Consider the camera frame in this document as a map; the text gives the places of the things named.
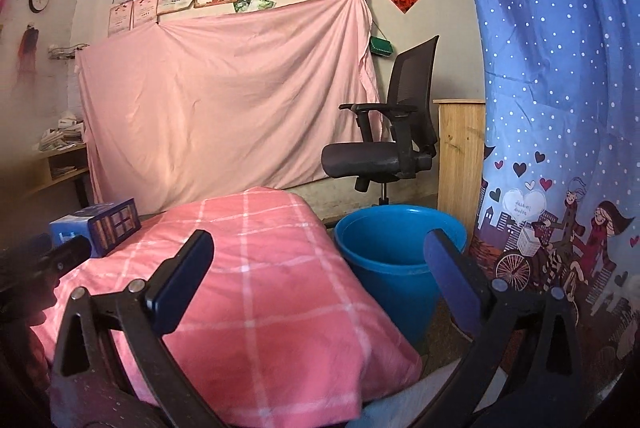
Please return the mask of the person's left hand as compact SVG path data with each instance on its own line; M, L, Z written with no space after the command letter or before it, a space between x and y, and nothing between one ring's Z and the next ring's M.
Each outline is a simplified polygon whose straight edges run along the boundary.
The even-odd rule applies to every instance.
M46 320L43 311L1 325L1 383L27 404L46 408L50 364L34 327Z

